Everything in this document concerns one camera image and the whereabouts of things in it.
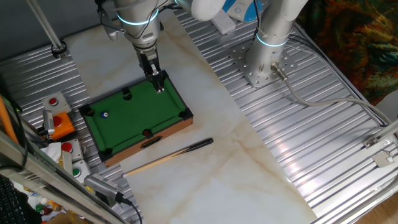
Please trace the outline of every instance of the blue light ring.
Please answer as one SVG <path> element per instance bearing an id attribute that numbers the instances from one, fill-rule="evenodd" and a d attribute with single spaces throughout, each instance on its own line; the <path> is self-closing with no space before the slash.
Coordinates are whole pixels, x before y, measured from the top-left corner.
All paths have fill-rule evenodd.
<path id="1" fill-rule="evenodd" d="M 129 22 L 129 21 L 125 21 L 124 19 L 122 19 L 119 16 L 119 14 L 118 14 L 118 17 L 119 17 L 120 21 L 124 22 L 125 24 L 129 24 L 129 25 L 133 25 L 133 26 L 141 26 L 141 25 L 145 25 L 145 24 L 149 23 L 150 21 L 153 21 L 156 18 L 156 16 L 158 15 L 158 13 L 159 13 L 159 10 L 156 10 L 155 15 L 153 15 L 148 21 L 144 21 L 144 22 Z"/>
<path id="2" fill-rule="evenodd" d="M 257 39 L 259 39 L 260 42 L 261 42 L 262 44 L 264 44 L 264 45 L 266 45 L 266 46 L 270 46 L 270 47 L 280 47 L 280 46 L 286 44 L 286 42 L 287 42 L 287 40 L 286 40 L 283 44 L 272 45 L 272 44 L 267 44 L 267 43 L 265 43 L 264 41 L 262 41 L 258 35 L 257 35 Z"/>

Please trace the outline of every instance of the wire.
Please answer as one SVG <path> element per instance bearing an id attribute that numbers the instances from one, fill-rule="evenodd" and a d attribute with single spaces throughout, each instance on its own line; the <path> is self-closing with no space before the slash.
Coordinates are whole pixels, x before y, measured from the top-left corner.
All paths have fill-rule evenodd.
<path id="1" fill-rule="evenodd" d="M 134 204 L 130 200 L 126 199 L 126 198 L 122 198 L 122 202 L 130 205 L 136 211 L 136 213 L 138 215 L 138 218 L 139 218 L 139 223 L 142 224 L 141 214 L 139 213 L 137 207 L 135 207 Z"/>
<path id="2" fill-rule="evenodd" d="M 254 37 L 256 37 L 260 29 L 260 16 L 259 16 L 259 8 L 257 5 L 257 0 L 253 0 L 253 3 L 254 3 L 254 8 L 256 9 L 256 17 L 257 17 L 257 27 L 256 30 L 254 31 Z"/>
<path id="3" fill-rule="evenodd" d="M 169 0 L 166 0 L 166 1 L 163 2 L 160 6 L 155 7 L 154 10 L 152 10 L 152 11 L 150 12 L 148 18 L 151 18 L 152 15 L 153 15 L 153 13 L 154 13 L 156 10 L 158 10 L 158 8 L 160 8 L 160 7 L 162 7 L 164 4 L 166 4 L 168 1 L 169 1 Z M 101 13 L 101 17 L 100 17 L 100 19 L 99 19 L 99 22 L 100 22 L 103 26 L 106 26 L 106 27 L 109 27 L 109 28 L 118 30 L 118 31 L 122 32 L 123 34 L 127 34 L 127 35 L 129 35 L 131 38 L 136 39 L 136 40 L 137 40 L 137 39 L 140 39 L 140 38 L 142 37 L 142 35 L 144 34 L 145 30 L 148 28 L 149 23 L 150 23 L 150 21 L 149 21 L 149 19 L 148 19 L 148 22 L 147 22 L 146 26 L 144 27 L 144 29 L 142 30 L 141 34 L 140 34 L 138 37 L 134 37 L 133 35 L 131 35 L 129 32 L 127 32 L 127 31 L 124 30 L 124 29 L 118 29 L 118 28 L 116 28 L 116 27 L 108 26 L 108 25 L 104 24 L 104 23 L 102 22 L 102 17 L 103 17 L 103 14 Z"/>
<path id="4" fill-rule="evenodd" d="M 306 45 L 308 48 L 310 48 L 311 50 L 313 50 L 315 53 L 317 53 L 318 55 L 320 55 L 322 58 L 326 59 L 325 56 L 323 55 L 323 53 L 322 53 L 320 50 L 318 50 L 314 45 L 312 45 L 312 44 L 310 44 L 310 43 L 302 42 L 302 41 L 300 41 L 300 40 L 296 40 L 296 37 L 294 37 L 294 39 L 289 38 L 289 40 L 293 40 L 293 41 L 296 41 L 297 43 Z"/>
<path id="5" fill-rule="evenodd" d="M 19 144 L 17 136 L 15 135 L 15 132 L 14 132 L 14 128 L 12 128 L 12 123 L 10 120 L 10 116 L 8 116 L 6 105 L 4 105 L 4 102 L 3 102 L 1 96 L 0 96 L 0 118 L 2 120 L 4 129 L 6 130 L 8 137 L 10 137 L 17 144 Z"/>
<path id="6" fill-rule="evenodd" d="M 11 93 L 9 92 L 9 90 L 5 86 L 2 85 L 1 88 L 4 90 L 6 95 L 11 97 Z M 13 99 L 10 98 L 9 101 L 11 103 L 12 109 L 14 110 L 14 114 L 15 114 L 15 116 L 17 118 L 17 121 L 18 121 L 18 125 L 19 125 L 19 142 L 20 142 L 20 145 L 24 148 L 24 159 L 22 160 L 21 166 L 4 165 L 4 166 L 0 166 L 0 170 L 12 169 L 12 170 L 15 170 L 17 172 L 21 172 L 21 171 L 23 171 L 25 169 L 25 165 L 26 165 L 26 162 L 27 162 L 27 156 L 28 156 L 27 155 L 27 153 L 28 153 L 27 152 L 27 147 L 28 147 L 27 139 L 25 137 L 25 130 L 24 130 L 24 127 L 22 125 L 21 117 L 19 116 L 19 113 L 18 113 L 18 107 L 19 106 Z"/>
<path id="7" fill-rule="evenodd" d="M 292 47 L 294 49 L 297 50 L 302 50 L 304 52 L 310 52 L 311 54 L 313 54 L 314 52 L 311 51 L 307 51 L 307 50 L 303 50 L 291 45 L 287 45 L 289 47 Z M 334 68 L 332 68 L 329 65 L 329 62 L 327 62 L 326 60 L 324 60 L 323 58 L 319 57 L 331 70 L 333 70 L 334 72 L 336 72 L 336 70 Z M 338 99 L 334 99 L 334 100 L 328 100 L 328 101 L 321 101 L 321 102 L 309 102 L 304 100 L 303 98 L 301 98 L 300 96 L 298 96 L 298 94 L 294 91 L 292 85 L 290 84 L 290 82 L 288 80 L 284 80 L 284 83 L 286 84 L 287 88 L 290 90 L 290 92 L 292 93 L 292 95 L 302 104 L 307 105 L 307 106 L 325 106 L 325 105 L 329 105 L 332 103 L 338 103 L 338 102 L 344 102 L 344 101 L 348 101 L 348 102 L 353 102 L 353 103 L 359 103 L 362 104 L 364 106 L 367 106 L 369 109 L 373 110 L 378 116 L 380 116 L 384 121 L 386 121 L 387 124 L 391 124 L 391 120 L 381 111 L 379 110 L 377 107 L 373 106 L 372 104 L 365 102 L 363 100 L 359 100 L 359 99 L 355 99 L 355 98 L 338 98 Z"/>
<path id="8" fill-rule="evenodd" d="M 172 4 L 170 6 L 164 6 L 161 10 L 159 10 L 159 13 L 163 12 L 166 9 L 171 9 L 171 10 L 175 9 L 175 10 L 177 10 L 177 9 L 182 9 L 182 7 L 178 6 L 178 4 Z"/>

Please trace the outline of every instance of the blue ball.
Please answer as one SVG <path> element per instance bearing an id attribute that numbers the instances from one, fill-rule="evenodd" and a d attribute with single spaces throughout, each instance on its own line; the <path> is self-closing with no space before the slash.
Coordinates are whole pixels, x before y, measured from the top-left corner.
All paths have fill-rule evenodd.
<path id="1" fill-rule="evenodd" d="M 102 118 L 107 118 L 109 116 L 108 112 L 102 112 L 101 117 Z"/>

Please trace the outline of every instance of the pool cue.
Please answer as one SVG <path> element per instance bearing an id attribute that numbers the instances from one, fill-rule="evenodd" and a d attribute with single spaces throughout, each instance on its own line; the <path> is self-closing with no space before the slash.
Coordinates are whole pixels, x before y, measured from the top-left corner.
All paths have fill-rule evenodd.
<path id="1" fill-rule="evenodd" d="M 168 154 L 168 155 L 166 155 L 164 157 L 161 157 L 161 158 L 159 158 L 159 159 L 157 159 L 155 161 L 148 162 L 145 165 L 137 167 L 137 168 L 135 168 L 135 169 L 123 174 L 123 178 L 126 178 L 126 177 L 128 177 L 130 175 L 136 174 L 136 173 L 141 172 L 143 170 L 146 170 L 148 168 L 154 167 L 156 165 L 159 165 L 159 164 L 161 164 L 163 162 L 166 162 L 166 161 L 169 161 L 171 159 L 177 158 L 178 156 L 182 156 L 182 155 L 184 155 L 184 154 L 186 154 L 188 152 L 192 152 L 192 151 L 197 150 L 197 149 L 199 149 L 199 148 L 201 148 L 203 146 L 207 146 L 207 145 L 213 143 L 213 141 L 214 141 L 213 138 L 207 138 L 207 139 L 204 139 L 202 141 L 196 142 L 195 144 L 192 144 L 190 146 L 184 147 L 183 149 L 180 149 L 178 151 L 172 152 L 172 153 L 170 153 L 170 154 Z"/>

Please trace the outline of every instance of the colorful fabric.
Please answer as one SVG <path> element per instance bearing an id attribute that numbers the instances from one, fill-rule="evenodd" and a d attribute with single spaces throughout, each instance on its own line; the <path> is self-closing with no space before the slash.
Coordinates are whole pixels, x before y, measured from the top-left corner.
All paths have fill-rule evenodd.
<path id="1" fill-rule="evenodd" d="M 298 23 L 370 103 L 398 90 L 398 1 L 309 0 Z"/>

